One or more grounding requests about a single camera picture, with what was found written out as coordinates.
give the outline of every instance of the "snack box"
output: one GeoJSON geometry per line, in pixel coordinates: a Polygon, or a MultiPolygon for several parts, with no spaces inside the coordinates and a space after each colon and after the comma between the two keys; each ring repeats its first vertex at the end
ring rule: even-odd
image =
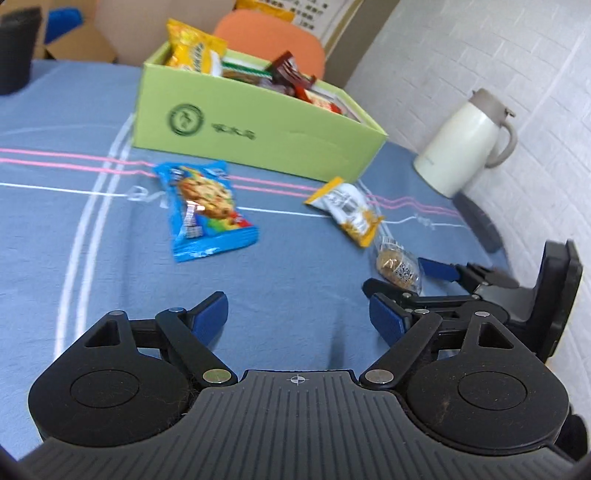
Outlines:
{"type": "MultiPolygon", "coordinates": [[[[144,64],[134,145],[214,158],[315,180],[357,180],[386,132],[343,90],[317,82],[351,117],[236,80],[164,66],[164,44],[144,64]]],[[[269,62],[228,51],[224,61],[264,69],[269,62]]]]}

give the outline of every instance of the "white thermos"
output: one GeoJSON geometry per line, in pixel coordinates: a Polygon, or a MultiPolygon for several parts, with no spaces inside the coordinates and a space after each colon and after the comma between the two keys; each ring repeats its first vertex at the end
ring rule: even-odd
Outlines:
{"type": "Polygon", "coordinates": [[[488,90],[475,92],[441,128],[414,161],[417,173],[448,198],[458,193],[482,168],[501,165],[517,146],[517,132],[507,121],[515,116],[488,90]],[[511,136],[506,149],[489,158],[501,127],[511,136]]]}

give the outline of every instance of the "chair backrest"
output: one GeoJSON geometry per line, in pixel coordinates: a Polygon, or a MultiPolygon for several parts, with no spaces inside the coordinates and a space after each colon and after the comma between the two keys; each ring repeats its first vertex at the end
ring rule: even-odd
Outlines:
{"type": "Polygon", "coordinates": [[[231,50],[273,61],[289,50],[306,75],[324,76],[326,54],[312,34],[284,20],[251,10],[236,10],[218,23],[214,35],[231,50]]]}

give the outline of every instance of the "yellow snack bag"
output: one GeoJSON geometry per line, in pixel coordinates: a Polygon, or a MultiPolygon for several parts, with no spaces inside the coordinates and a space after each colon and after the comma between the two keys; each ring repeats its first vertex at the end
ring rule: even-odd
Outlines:
{"type": "Polygon", "coordinates": [[[285,20],[286,22],[293,22],[294,18],[296,17],[295,12],[290,12],[289,10],[283,10],[279,7],[272,7],[271,5],[264,4],[259,2],[258,0],[238,0],[236,2],[237,9],[246,9],[246,10],[258,10],[267,15],[272,15],[273,17],[280,18],[281,20],[285,20]]]}
{"type": "Polygon", "coordinates": [[[384,217],[377,217],[357,187],[336,177],[305,201],[328,212],[360,247],[370,246],[384,217]]]}
{"type": "Polygon", "coordinates": [[[173,48],[167,66],[221,76],[228,42],[172,18],[167,28],[173,48]]]}

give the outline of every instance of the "black container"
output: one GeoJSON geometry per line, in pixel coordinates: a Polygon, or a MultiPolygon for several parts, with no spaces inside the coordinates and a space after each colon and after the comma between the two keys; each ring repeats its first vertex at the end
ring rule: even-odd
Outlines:
{"type": "Polygon", "coordinates": [[[29,83],[41,20],[39,7],[0,17],[0,95],[17,92],[29,83]]]}

